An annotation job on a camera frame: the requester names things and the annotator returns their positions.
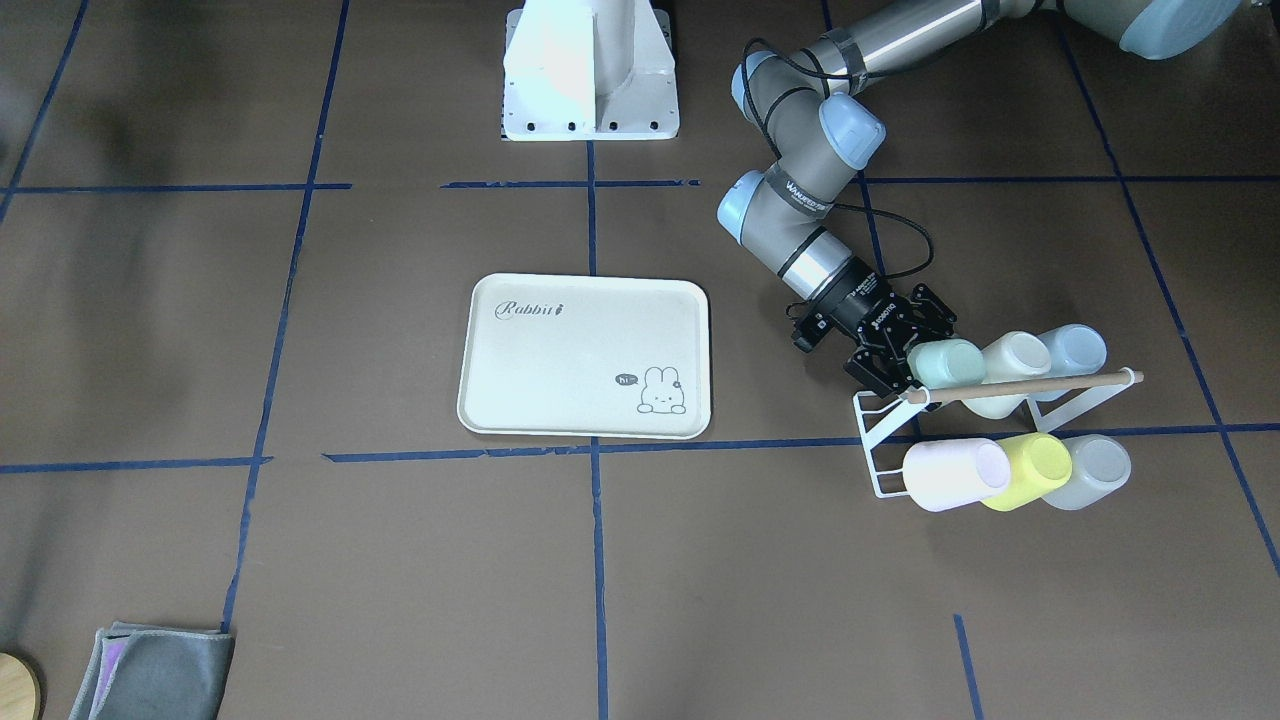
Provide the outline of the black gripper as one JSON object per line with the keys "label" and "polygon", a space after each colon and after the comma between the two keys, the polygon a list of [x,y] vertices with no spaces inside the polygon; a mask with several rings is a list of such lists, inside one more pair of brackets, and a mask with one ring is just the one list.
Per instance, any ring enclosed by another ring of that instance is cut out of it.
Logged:
{"label": "black gripper", "polygon": [[815,287],[815,342],[832,329],[858,341],[844,370],[877,397],[916,388],[909,354],[924,342],[954,340],[956,314],[927,284],[896,296],[858,258],[847,258]]}

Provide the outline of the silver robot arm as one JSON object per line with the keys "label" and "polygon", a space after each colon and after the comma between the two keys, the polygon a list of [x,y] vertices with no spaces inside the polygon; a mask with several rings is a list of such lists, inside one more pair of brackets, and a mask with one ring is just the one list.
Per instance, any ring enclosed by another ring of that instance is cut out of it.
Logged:
{"label": "silver robot arm", "polygon": [[956,316],[924,284],[897,292],[826,228],[887,135],[858,94],[1039,9],[1038,1],[895,1],[792,54],[754,38],[733,73],[733,100],[774,163],[730,188],[718,220],[799,296],[805,313],[794,320],[794,343],[810,352],[832,331],[850,337],[847,374],[881,397],[954,378],[945,345],[956,340]]}

